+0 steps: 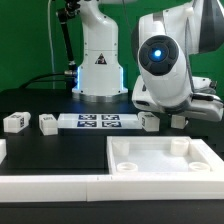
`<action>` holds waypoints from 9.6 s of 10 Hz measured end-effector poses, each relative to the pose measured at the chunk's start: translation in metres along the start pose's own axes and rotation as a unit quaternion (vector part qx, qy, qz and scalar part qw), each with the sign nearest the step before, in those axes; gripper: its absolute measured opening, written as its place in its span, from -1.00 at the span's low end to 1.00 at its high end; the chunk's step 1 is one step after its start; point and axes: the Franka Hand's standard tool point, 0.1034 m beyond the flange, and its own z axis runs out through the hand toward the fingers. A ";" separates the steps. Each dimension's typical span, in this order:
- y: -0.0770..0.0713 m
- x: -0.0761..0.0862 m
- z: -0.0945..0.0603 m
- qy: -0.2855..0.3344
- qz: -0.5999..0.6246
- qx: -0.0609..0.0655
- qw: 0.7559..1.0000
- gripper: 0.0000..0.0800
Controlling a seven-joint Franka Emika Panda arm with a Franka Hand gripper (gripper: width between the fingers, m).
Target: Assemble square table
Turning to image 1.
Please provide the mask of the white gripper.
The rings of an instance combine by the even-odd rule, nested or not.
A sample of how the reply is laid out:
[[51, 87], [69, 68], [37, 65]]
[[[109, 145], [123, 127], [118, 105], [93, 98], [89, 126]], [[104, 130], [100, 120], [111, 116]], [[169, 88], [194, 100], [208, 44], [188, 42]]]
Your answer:
[[152, 99], [141, 76], [137, 78], [134, 86], [132, 102], [136, 108], [142, 111], [166, 113], [213, 122], [221, 121], [224, 113], [224, 104], [221, 99], [206, 93], [196, 93], [175, 107], [162, 107]]

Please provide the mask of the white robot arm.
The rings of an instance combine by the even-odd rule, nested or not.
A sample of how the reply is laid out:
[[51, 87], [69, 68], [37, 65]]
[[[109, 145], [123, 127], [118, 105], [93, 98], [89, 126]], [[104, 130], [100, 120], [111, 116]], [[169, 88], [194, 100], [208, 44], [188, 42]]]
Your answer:
[[[84, 59], [73, 92], [89, 101], [113, 98], [127, 91], [118, 63], [118, 27], [102, 14], [100, 4], [118, 0], [81, 0]], [[151, 112], [219, 121], [224, 102], [208, 78], [194, 77], [189, 56], [217, 50], [224, 44], [224, 6], [219, 0], [191, 0], [141, 17], [132, 33], [138, 64], [132, 101]]]

